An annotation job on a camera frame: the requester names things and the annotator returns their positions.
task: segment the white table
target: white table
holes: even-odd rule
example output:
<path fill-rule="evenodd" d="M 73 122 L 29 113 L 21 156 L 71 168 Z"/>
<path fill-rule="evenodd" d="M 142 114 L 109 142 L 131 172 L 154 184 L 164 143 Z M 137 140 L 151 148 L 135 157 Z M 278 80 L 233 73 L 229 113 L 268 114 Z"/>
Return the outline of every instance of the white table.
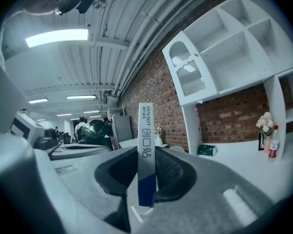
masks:
<path fill-rule="evenodd" d="M 222 163 L 262 190 L 273 202 L 293 193 L 293 159 L 268 162 L 258 150 L 258 140 L 237 143 L 208 143 L 216 146 L 215 156 L 201 158 Z"/>
<path fill-rule="evenodd" d="M 122 148 L 129 147 L 129 146 L 138 146 L 138 138 L 133 138 L 130 140 L 122 141 L 118 143 Z"/>

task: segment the water bottle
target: water bottle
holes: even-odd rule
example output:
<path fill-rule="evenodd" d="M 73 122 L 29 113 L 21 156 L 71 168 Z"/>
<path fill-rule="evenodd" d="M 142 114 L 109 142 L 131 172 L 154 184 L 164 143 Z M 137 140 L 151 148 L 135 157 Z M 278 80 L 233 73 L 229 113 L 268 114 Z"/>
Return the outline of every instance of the water bottle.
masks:
<path fill-rule="evenodd" d="M 268 155 L 269 162 L 274 162 L 276 160 L 279 142 L 278 125 L 275 125 L 273 126 L 272 138 L 270 141 L 270 151 Z"/>

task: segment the green box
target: green box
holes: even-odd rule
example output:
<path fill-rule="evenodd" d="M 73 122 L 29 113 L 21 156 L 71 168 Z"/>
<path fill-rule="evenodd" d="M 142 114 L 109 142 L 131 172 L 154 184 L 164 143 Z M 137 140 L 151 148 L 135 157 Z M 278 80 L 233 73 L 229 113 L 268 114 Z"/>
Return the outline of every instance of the green box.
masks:
<path fill-rule="evenodd" d="M 197 154 L 214 156 L 216 153 L 216 147 L 212 145 L 199 145 Z"/>

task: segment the sign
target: sign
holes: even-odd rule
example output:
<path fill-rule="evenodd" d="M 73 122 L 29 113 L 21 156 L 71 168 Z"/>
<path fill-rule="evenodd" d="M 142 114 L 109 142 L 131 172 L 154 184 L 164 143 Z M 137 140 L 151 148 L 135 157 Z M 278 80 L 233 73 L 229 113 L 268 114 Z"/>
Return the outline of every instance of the sign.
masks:
<path fill-rule="evenodd" d="M 138 198 L 139 205 L 153 206 L 156 193 L 154 115 L 152 103 L 139 104 Z"/>

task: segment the ceiling light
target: ceiling light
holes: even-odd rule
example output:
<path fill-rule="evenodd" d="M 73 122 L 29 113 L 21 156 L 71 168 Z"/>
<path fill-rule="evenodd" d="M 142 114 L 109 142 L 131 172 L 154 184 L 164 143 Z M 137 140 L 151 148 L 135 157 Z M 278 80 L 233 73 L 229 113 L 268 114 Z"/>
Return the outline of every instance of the ceiling light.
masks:
<path fill-rule="evenodd" d="M 30 104 L 49 101 L 47 98 L 29 100 Z"/>
<path fill-rule="evenodd" d="M 64 29 L 38 34 L 25 39 L 28 47 L 55 42 L 71 40 L 88 40 L 87 29 Z"/>
<path fill-rule="evenodd" d="M 65 116 L 65 115 L 72 115 L 72 114 L 63 114 L 63 115 L 57 115 L 57 116 Z"/>
<path fill-rule="evenodd" d="M 66 96 L 68 99 L 90 99 L 90 98 L 96 98 L 96 96 Z"/>
<path fill-rule="evenodd" d="M 90 113 L 98 113 L 100 110 L 97 111 L 89 111 L 89 112 L 84 112 L 84 114 L 90 114 Z"/>

